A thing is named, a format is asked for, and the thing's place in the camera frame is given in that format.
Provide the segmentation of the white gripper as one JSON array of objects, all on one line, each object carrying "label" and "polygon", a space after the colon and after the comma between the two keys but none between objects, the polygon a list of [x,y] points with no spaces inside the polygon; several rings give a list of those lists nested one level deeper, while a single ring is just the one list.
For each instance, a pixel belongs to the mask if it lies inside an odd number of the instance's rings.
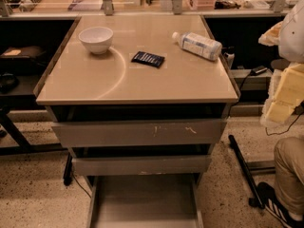
[{"label": "white gripper", "polygon": [[[281,26],[282,22],[276,23],[258,38],[258,42],[268,47],[278,46]],[[294,106],[304,101],[304,64],[290,64],[283,70],[275,100],[265,102],[264,119],[266,123],[283,124],[294,113]]]}]

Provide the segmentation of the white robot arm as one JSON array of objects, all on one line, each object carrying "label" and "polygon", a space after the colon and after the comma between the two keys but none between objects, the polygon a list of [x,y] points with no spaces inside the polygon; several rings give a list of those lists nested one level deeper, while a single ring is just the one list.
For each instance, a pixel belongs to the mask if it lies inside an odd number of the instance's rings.
[{"label": "white robot arm", "polygon": [[278,46],[279,56],[289,62],[285,69],[275,70],[262,109],[261,124],[273,127],[284,124],[304,101],[304,0],[299,0],[284,20],[269,28],[258,42]]}]

